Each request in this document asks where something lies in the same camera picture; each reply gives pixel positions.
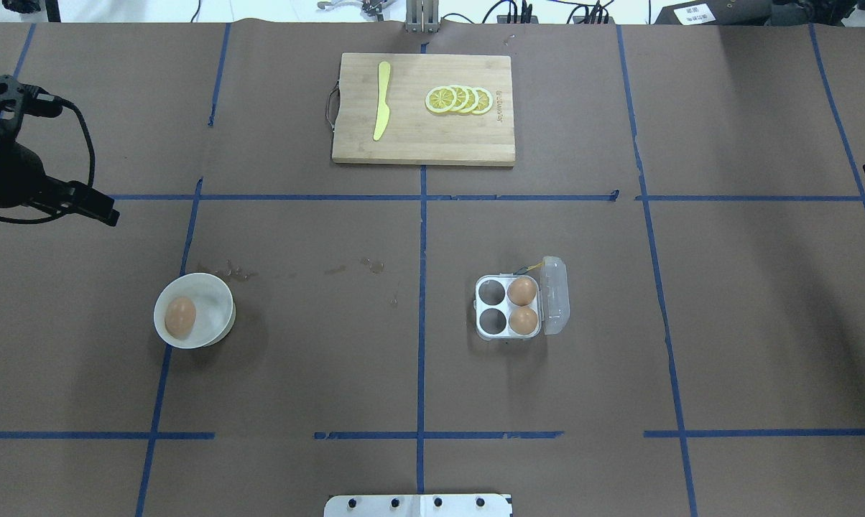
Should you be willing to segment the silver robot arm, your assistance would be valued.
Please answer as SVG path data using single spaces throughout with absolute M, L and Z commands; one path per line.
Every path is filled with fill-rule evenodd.
M 92 182 L 48 176 L 38 154 L 13 136 L 0 136 L 0 209 L 29 207 L 44 213 L 37 218 L 0 215 L 0 223 L 44 225 L 67 215 L 82 215 L 114 227 L 120 218 L 114 200 L 95 190 Z

